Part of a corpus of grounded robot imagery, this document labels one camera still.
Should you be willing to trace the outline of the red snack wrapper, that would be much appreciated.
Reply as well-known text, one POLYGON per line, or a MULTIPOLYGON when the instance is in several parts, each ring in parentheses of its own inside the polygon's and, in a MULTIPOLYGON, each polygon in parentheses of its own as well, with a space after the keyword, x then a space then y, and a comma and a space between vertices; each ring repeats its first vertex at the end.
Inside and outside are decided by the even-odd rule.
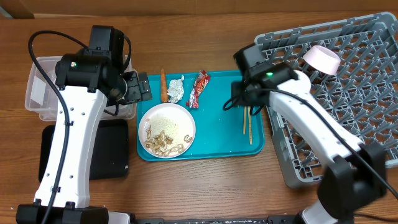
POLYGON ((198 109, 199 102, 198 98, 202 94, 203 90, 206 88, 207 84, 210 81, 210 76, 204 70, 200 70, 194 83, 192 90, 190 92, 190 96, 188 101, 186 102, 186 106, 189 108, 198 109))

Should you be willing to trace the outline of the pink bowl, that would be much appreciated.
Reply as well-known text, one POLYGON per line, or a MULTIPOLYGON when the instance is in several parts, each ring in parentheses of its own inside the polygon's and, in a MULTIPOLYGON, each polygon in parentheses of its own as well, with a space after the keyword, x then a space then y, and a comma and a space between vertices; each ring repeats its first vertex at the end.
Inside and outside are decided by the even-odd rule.
POLYGON ((337 54, 320 45, 311 47, 310 50, 302 56, 302 58, 314 69, 333 76, 337 74, 337 70, 341 62, 341 59, 337 54))

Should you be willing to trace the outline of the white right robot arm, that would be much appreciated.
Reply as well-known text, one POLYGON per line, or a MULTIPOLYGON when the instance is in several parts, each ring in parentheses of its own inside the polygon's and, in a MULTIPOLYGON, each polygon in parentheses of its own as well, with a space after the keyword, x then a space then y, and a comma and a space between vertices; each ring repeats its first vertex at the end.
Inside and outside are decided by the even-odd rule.
POLYGON ((311 95, 306 74, 284 62, 267 63, 256 44, 233 58, 243 78, 232 83, 223 110, 238 105, 272 108, 323 165, 318 199, 296 215, 294 223, 353 223, 358 209, 385 196, 389 185, 384 148, 377 142, 365 144, 335 121, 311 95))

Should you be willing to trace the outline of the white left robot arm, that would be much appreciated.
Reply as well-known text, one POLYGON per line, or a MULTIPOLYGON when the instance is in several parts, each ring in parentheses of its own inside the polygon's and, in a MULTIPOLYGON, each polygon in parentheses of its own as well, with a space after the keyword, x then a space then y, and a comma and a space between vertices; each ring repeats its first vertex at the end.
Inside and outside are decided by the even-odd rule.
POLYGON ((95 138, 107 106, 152 99, 148 77, 130 72, 129 38, 111 26, 93 26, 90 41, 65 54, 49 86, 58 116, 45 175, 32 204, 17 208, 18 223, 132 223, 130 213, 90 205, 90 167, 95 138))

